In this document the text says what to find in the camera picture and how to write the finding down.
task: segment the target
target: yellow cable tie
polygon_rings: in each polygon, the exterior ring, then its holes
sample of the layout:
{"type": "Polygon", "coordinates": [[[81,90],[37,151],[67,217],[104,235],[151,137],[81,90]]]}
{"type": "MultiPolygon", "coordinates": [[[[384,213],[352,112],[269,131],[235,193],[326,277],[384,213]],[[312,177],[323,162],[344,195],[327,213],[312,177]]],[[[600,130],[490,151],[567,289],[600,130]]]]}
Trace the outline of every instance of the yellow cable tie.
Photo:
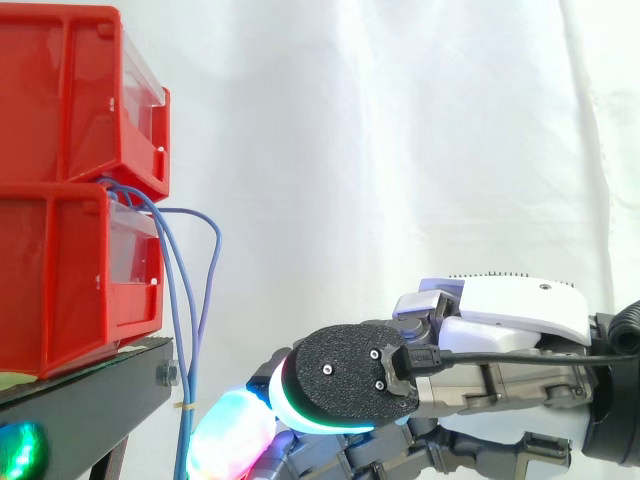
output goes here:
{"type": "Polygon", "coordinates": [[[178,402],[178,403],[174,403],[173,407],[174,408],[181,408],[184,411],[188,411],[188,410],[195,410],[197,405],[198,405],[197,403],[189,403],[188,405],[185,405],[182,402],[178,402]]]}

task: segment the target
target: green led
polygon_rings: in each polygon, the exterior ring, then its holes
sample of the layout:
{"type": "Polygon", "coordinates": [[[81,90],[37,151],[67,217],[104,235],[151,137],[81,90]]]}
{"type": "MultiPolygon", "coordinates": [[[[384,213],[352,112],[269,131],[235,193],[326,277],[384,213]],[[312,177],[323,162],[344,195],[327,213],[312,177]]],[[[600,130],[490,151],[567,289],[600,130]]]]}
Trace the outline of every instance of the green led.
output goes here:
{"type": "Polygon", "coordinates": [[[0,480],[35,480],[47,467],[49,448],[44,429],[34,423],[0,428],[0,480]]]}

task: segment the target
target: black fingertip pad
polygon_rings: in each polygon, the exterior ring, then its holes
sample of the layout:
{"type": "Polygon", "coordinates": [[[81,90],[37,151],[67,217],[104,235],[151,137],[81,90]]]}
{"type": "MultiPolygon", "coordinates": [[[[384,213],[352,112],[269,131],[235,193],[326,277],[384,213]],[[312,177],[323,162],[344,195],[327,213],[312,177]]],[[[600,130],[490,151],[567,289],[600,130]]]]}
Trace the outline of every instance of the black fingertip pad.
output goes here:
{"type": "Polygon", "coordinates": [[[401,347],[402,335],[378,325],[335,325],[305,338],[287,356],[283,390],[305,418],[332,426],[382,426],[414,412],[417,391],[409,396],[380,390],[385,382],[379,357],[371,351],[401,347]]]}

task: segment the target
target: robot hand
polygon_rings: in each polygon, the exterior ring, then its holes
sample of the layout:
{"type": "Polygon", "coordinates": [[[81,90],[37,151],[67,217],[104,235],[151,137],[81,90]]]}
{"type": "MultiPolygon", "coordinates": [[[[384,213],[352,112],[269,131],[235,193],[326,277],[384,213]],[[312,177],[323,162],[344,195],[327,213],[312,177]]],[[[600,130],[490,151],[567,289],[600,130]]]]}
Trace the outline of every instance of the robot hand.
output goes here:
{"type": "Polygon", "coordinates": [[[423,280],[393,317],[277,351],[198,427],[191,480],[549,478],[572,449],[640,466],[640,302],[589,318],[571,286],[488,275],[423,280]]]}

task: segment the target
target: red plastic bin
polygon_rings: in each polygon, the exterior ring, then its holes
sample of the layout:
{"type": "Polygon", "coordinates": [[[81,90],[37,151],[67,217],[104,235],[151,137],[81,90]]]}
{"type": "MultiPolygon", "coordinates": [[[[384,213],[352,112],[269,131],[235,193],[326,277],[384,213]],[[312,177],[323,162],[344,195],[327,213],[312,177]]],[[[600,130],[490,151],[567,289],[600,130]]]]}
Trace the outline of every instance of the red plastic bin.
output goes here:
{"type": "Polygon", "coordinates": [[[0,3],[0,183],[169,194],[169,92],[112,7],[0,3]]]}
{"type": "Polygon", "coordinates": [[[0,372],[47,378],[162,326],[153,220],[96,184],[0,185],[0,372]]]}

